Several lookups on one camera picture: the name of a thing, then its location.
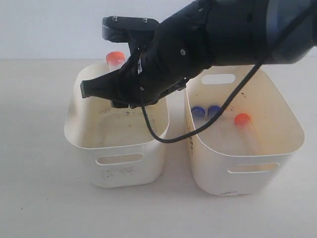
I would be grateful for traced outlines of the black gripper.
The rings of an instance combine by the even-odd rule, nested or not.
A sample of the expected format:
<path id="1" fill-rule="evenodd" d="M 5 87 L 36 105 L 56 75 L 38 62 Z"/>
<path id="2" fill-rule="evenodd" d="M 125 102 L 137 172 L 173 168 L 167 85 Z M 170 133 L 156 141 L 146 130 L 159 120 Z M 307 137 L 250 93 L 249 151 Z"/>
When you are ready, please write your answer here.
<path id="1" fill-rule="evenodd" d="M 152 41 L 136 47 L 121 68 L 80 84 L 81 97 L 111 99 L 114 108 L 153 105 L 186 88 L 212 65 L 207 33 L 212 0 L 195 0 L 155 29 Z"/>

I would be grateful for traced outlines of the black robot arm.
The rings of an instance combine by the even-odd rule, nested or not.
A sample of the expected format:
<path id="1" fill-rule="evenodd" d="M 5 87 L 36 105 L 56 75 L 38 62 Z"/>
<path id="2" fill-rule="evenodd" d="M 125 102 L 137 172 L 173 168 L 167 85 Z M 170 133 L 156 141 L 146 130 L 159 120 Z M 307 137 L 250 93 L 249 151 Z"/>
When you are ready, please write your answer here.
<path id="1" fill-rule="evenodd" d="M 283 30 L 314 0 L 195 0 L 164 21 L 109 16 L 103 38 L 127 43 L 130 57 L 113 72 L 80 84 L 83 98 L 98 97 L 115 108 L 152 105 L 182 90 L 212 66 L 299 61 L 317 44 L 313 12 L 276 48 Z"/>

